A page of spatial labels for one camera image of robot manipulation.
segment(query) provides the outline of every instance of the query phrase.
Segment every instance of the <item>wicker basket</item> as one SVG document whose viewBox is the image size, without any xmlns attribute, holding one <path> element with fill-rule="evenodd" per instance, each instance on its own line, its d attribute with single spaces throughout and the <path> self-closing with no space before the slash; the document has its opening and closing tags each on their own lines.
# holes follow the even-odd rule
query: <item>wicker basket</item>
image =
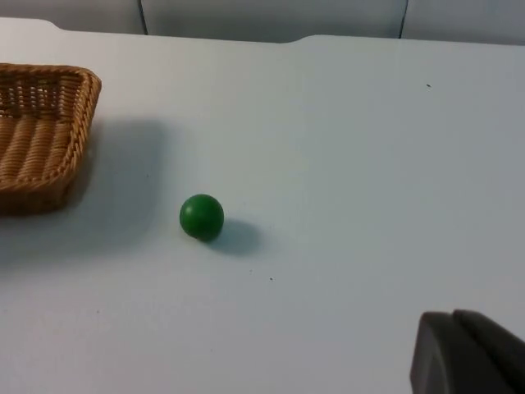
<svg viewBox="0 0 525 394">
<path fill-rule="evenodd" d="M 79 67 L 0 64 L 0 214 L 66 204 L 101 86 Z"/>
</svg>

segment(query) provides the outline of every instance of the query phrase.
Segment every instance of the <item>black device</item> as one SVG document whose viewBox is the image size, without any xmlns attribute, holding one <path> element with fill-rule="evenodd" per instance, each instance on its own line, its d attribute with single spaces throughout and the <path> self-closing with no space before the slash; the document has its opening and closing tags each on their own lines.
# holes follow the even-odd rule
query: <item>black device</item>
<svg viewBox="0 0 525 394">
<path fill-rule="evenodd" d="M 525 394 L 525 342 L 469 310 L 419 321 L 413 394 Z"/>
</svg>

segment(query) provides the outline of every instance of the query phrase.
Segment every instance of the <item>ball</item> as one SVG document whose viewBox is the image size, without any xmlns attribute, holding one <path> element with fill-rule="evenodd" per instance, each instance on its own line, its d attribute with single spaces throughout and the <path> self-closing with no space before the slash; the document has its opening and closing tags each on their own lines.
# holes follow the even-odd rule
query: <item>ball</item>
<svg viewBox="0 0 525 394">
<path fill-rule="evenodd" d="M 211 195 L 194 195 L 180 207 L 179 222 L 186 234 L 208 242 L 221 233 L 224 211 Z"/>
</svg>

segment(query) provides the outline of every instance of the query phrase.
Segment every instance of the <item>table surface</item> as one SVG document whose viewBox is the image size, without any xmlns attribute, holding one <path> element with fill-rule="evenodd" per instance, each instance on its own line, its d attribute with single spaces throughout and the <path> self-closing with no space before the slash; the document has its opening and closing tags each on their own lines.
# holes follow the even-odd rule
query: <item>table surface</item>
<svg viewBox="0 0 525 394">
<path fill-rule="evenodd" d="M 400 394 L 425 310 L 525 336 L 525 48 L 0 37 L 103 80 L 83 196 L 0 221 L 2 392 Z"/>
</svg>

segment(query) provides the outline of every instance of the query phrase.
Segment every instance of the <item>woven basket rim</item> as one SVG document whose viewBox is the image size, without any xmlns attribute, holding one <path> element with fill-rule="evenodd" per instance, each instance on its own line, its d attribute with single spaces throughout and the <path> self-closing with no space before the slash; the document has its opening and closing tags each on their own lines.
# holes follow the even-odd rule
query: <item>woven basket rim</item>
<svg viewBox="0 0 525 394">
<path fill-rule="evenodd" d="M 86 103 L 90 99 L 95 99 L 102 88 L 101 80 L 89 69 L 77 66 L 50 66 L 50 65 L 30 65 L 30 64 L 11 64 L 0 63 L 0 76 L 5 73 L 48 73 L 56 75 L 75 74 L 81 77 L 80 91 L 86 92 L 73 108 L 71 123 L 71 140 L 67 146 L 61 164 L 50 174 L 34 178 L 19 178 L 15 180 L 2 179 L 0 177 L 0 192 L 4 190 L 24 192 L 39 191 L 48 188 L 57 182 L 68 182 L 74 175 L 74 163 L 81 159 L 84 152 L 84 141 L 78 138 L 80 134 L 81 116 L 86 111 Z"/>
</svg>

